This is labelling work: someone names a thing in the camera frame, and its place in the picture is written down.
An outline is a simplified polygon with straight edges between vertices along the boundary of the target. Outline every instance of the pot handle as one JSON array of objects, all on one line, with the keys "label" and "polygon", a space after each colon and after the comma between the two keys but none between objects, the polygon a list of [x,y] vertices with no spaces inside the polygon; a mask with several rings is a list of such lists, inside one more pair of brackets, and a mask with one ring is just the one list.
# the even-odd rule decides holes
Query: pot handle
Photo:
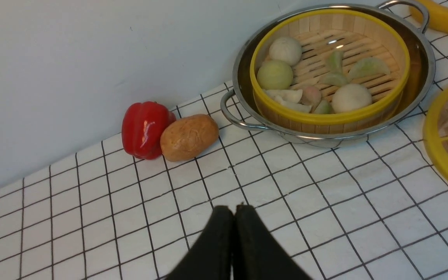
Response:
[{"label": "pot handle", "polygon": [[426,29],[428,28],[428,23],[430,22],[430,13],[423,4],[415,0],[389,0],[387,2],[381,3],[377,7],[380,9],[387,9],[398,4],[415,7],[416,9],[418,9],[418,11],[420,11],[420,13],[423,15],[423,23],[421,24],[421,28],[418,28],[418,30],[420,30],[421,33],[424,34],[426,32]]},{"label": "pot handle", "polygon": [[226,106],[226,102],[235,95],[235,90],[230,90],[224,96],[222,96],[222,99],[220,100],[220,109],[222,110],[222,114],[224,117],[230,121],[235,126],[238,126],[241,129],[249,130],[249,131],[269,131],[272,130],[267,126],[263,126],[261,124],[249,124],[247,122],[242,122],[238,118],[236,118],[231,112],[229,111],[228,107]]}]

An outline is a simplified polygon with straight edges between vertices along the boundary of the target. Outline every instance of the stainless steel pot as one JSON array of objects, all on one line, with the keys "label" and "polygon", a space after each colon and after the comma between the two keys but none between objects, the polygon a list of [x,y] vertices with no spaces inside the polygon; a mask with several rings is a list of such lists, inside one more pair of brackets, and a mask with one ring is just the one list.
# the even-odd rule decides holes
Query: stainless steel pot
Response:
[{"label": "stainless steel pot", "polygon": [[[423,25],[421,28],[417,29],[406,21],[405,19],[389,12],[387,9],[391,6],[404,4],[416,7],[423,14]],[[399,108],[397,113],[391,119],[386,122],[382,122],[378,125],[372,126],[367,129],[355,131],[352,133],[340,133],[340,134],[313,134],[313,133],[301,133],[298,131],[293,131],[291,129],[285,129],[281,126],[273,124],[258,113],[257,107],[254,102],[254,97],[252,93],[251,81],[249,77],[249,66],[252,54],[260,39],[269,32],[278,23],[291,18],[297,14],[304,13],[306,11],[315,11],[319,9],[350,9],[354,11],[364,12],[379,18],[380,20],[389,24],[394,28],[406,42],[407,48],[411,55],[411,65],[415,65],[419,68],[419,73],[411,72],[414,75],[413,78],[409,79],[406,89],[404,90],[405,95],[412,95],[414,97],[409,100],[408,103],[404,104],[403,108]],[[368,5],[356,5],[356,4],[335,4],[335,5],[317,5],[313,7],[307,7],[304,9],[299,9],[284,16],[278,17],[271,21],[263,28],[258,30],[254,35],[247,40],[244,46],[241,48],[240,52],[234,63],[233,68],[233,90],[227,92],[220,101],[220,108],[224,117],[228,119],[232,124],[238,126],[245,130],[250,131],[275,131],[279,133],[281,137],[285,140],[298,144],[308,144],[315,147],[340,147],[343,145],[352,145],[355,142],[361,140],[367,140],[369,135],[382,131],[398,122],[398,120],[409,114],[418,104],[423,100],[425,95],[433,82],[435,75],[435,57],[428,39],[423,35],[428,27],[430,16],[427,9],[421,5],[419,2],[414,0],[390,0],[384,2],[377,7],[371,7]],[[247,112],[260,122],[260,124],[250,124],[244,122],[228,110],[226,102],[236,95],[242,106],[247,110]]]}]

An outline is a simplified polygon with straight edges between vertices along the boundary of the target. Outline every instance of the white wall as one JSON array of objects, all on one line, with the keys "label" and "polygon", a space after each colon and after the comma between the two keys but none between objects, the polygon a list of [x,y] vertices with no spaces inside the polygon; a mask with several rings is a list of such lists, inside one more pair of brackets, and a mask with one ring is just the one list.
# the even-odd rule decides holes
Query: white wall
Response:
[{"label": "white wall", "polygon": [[133,102],[229,80],[256,29],[316,3],[0,0],[0,187],[118,133]]}]

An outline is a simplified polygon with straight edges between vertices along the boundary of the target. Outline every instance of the potato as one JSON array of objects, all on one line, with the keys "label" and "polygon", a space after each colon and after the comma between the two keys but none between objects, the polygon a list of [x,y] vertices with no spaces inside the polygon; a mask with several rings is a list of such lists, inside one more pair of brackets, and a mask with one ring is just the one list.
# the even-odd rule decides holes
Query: potato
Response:
[{"label": "potato", "polygon": [[162,154],[168,161],[188,161],[219,138],[219,126],[208,115],[197,114],[178,119],[160,137]]}]

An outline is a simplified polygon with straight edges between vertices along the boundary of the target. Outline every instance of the yellow banana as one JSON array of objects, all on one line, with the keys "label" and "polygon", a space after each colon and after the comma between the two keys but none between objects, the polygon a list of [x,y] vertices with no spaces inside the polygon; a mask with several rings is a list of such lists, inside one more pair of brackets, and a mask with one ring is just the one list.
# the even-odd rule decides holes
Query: yellow banana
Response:
[{"label": "yellow banana", "polygon": [[[423,4],[430,13],[429,27],[440,32],[448,33],[448,7],[435,3],[433,0],[417,1]],[[423,17],[416,8],[409,7],[409,11],[416,21],[422,22]]]}]

